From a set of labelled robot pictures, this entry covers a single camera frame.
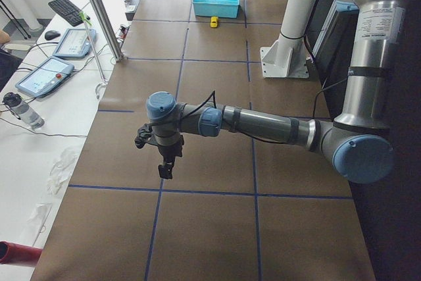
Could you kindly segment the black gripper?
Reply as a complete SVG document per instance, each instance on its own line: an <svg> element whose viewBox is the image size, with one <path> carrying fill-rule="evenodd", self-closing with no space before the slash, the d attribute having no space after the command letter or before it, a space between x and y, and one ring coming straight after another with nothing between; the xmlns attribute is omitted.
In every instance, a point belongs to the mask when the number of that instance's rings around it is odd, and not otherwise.
<svg viewBox="0 0 421 281"><path fill-rule="evenodd" d="M167 161L175 161L176 157L182 157L184 137L181 134L173 134L170 137L155 136L155 140L158 144L159 153L164 159L164 162L158 166L159 176L162 179L173 179L173 162Z"/></svg>

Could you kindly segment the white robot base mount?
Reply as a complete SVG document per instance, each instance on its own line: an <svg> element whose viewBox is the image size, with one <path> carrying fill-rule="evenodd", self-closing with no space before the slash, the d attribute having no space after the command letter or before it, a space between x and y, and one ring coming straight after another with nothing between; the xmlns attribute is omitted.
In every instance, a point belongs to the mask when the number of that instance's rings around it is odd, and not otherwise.
<svg viewBox="0 0 421 281"><path fill-rule="evenodd" d="M265 78L308 78L304 37L316 0L288 0L278 39L261 47Z"/></svg>

